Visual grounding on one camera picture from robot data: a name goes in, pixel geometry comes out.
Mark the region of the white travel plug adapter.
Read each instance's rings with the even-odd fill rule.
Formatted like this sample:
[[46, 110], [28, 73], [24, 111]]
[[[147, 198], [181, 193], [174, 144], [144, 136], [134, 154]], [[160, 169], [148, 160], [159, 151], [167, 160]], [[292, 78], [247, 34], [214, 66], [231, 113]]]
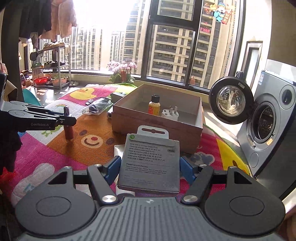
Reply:
[[170, 106], [169, 109], [163, 109], [161, 117], [169, 120], [173, 120], [173, 121], [178, 121], [178, 118], [179, 118], [178, 107], [175, 106], [174, 108], [172, 108]]

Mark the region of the amber bottle black cap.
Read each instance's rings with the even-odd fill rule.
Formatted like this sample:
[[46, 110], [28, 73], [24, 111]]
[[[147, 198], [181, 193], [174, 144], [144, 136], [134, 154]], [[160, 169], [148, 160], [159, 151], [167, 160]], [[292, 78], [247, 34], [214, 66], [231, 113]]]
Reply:
[[151, 101], [149, 102], [149, 107], [148, 107], [148, 113], [152, 114], [152, 115], [159, 115], [159, 111], [161, 108], [161, 104], [160, 104], [160, 96], [153, 94], [151, 96]]

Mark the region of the hanging dark clothes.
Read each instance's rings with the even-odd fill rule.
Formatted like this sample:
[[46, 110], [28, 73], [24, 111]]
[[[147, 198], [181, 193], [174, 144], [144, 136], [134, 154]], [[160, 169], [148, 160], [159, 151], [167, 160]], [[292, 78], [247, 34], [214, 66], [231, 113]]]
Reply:
[[21, 12], [21, 22], [18, 40], [23, 44], [31, 39], [35, 49], [38, 47], [38, 37], [51, 30], [51, 2], [25, 1]]

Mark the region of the round washing machine door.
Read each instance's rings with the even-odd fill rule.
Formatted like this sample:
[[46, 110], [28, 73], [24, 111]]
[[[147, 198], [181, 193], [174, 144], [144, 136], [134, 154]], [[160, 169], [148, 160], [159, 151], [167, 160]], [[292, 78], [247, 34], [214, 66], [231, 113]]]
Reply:
[[246, 121], [254, 111], [254, 97], [247, 83], [234, 76], [217, 80], [209, 92], [212, 113], [220, 121], [236, 125]]

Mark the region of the pink cardboard box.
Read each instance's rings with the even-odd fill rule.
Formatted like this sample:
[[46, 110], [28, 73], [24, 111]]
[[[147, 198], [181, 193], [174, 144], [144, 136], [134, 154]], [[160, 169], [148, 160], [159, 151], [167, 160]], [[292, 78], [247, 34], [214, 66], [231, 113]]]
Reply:
[[[177, 120], [148, 113], [153, 94], [160, 97], [160, 113], [172, 108]], [[143, 84], [113, 105], [111, 124], [121, 134], [136, 133], [141, 125], [164, 128], [170, 139], [180, 142], [180, 151], [194, 154], [203, 130], [202, 99], [178, 88]]]

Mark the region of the white cable retail box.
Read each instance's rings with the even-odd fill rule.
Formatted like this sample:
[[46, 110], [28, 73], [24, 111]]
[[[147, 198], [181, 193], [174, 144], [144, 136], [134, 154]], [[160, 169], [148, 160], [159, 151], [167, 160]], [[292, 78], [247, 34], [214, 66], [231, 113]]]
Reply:
[[118, 187], [128, 191], [180, 191], [180, 142], [163, 128], [141, 125], [126, 136]]

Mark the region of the metal shoe rack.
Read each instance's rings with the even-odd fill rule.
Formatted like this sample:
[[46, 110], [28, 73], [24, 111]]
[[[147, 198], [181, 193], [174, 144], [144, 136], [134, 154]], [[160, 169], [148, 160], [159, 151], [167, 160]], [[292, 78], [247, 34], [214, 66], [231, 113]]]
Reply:
[[34, 87], [62, 89], [71, 81], [71, 47], [64, 42], [45, 43], [29, 54]]

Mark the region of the hanging pink clothes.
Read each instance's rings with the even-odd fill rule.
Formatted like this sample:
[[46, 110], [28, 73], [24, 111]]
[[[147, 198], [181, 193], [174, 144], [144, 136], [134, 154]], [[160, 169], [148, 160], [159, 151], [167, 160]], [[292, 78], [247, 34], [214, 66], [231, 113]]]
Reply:
[[76, 27], [76, 16], [73, 0], [51, 1], [51, 30], [44, 30], [40, 39], [56, 41], [56, 36], [61, 38], [72, 34], [72, 28]]

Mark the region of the grey washing machine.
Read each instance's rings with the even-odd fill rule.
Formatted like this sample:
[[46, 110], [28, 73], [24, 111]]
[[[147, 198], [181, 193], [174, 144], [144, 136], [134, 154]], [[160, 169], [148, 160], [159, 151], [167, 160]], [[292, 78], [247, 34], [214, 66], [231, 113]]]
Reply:
[[268, 59], [254, 94], [252, 113], [237, 134], [252, 176], [258, 176], [268, 162], [294, 109], [295, 66]]

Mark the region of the pink potted flowers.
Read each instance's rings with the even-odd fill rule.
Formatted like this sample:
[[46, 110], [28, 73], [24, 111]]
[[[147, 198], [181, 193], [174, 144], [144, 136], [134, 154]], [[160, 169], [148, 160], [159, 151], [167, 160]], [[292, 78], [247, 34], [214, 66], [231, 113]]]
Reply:
[[111, 61], [107, 64], [107, 70], [112, 72], [109, 81], [112, 83], [134, 83], [132, 71], [137, 70], [137, 64], [134, 62], [116, 62]]

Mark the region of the colourful cartoon play mat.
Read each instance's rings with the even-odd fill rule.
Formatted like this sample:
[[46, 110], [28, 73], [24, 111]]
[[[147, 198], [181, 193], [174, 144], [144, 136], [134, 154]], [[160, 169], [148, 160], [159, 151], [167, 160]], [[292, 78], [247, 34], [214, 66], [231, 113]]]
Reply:
[[[68, 106], [70, 114], [77, 118], [73, 127], [74, 139], [66, 140], [63, 126], [53, 131], [28, 131], [20, 133], [22, 146], [17, 152], [13, 172], [3, 170], [1, 175], [1, 193], [8, 197], [12, 205], [32, 191], [63, 166], [72, 166], [74, 170], [85, 170], [95, 163], [106, 164], [114, 156], [114, 146], [124, 144], [126, 136], [112, 131], [111, 119], [106, 112], [100, 115], [82, 114], [84, 103], [78, 94], [90, 93], [96, 97], [109, 97], [112, 92], [130, 93], [136, 87], [122, 84], [88, 85], [66, 94], [45, 106], [57, 112], [63, 112]], [[216, 170], [227, 170], [237, 166], [248, 175], [250, 171], [243, 160], [226, 144], [217, 133], [203, 125], [201, 140], [195, 154], [189, 160], [199, 165], [211, 165]]]

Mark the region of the clear bag with black item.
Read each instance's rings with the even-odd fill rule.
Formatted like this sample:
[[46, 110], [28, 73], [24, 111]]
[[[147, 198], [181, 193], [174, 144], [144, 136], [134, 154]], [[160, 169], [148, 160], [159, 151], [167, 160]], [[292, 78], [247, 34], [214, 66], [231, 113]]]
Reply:
[[99, 97], [95, 99], [90, 99], [85, 102], [86, 107], [82, 109], [82, 114], [88, 115], [100, 115], [106, 110], [109, 110], [113, 103], [108, 97]]

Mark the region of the grey slippers pair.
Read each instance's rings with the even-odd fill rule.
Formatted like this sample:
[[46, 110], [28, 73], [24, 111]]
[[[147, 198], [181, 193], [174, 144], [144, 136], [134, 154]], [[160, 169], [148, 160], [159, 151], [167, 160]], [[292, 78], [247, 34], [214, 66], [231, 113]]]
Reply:
[[69, 87], [77, 87], [79, 85], [78, 81], [70, 81]]

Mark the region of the cream lotion tube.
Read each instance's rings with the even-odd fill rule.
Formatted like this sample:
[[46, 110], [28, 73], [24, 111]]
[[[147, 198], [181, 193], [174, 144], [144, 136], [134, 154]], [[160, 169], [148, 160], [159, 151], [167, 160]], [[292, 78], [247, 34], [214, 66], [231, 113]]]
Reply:
[[[124, 145], [115, 145], [114, 146], [114, 156], [119, 156], [119, 157], [123, 157], [123, 152], [124, 152], [125, 146]], [[114, 180], [114, 184], [115, 184], [115, 193], [117, 196], [119, 196], [120, 194], [124, 194], [126, 193], [126, 190], [120, 189], [118, 187], [118, 178], [119, 175], [117, 175], [117, 177]]]

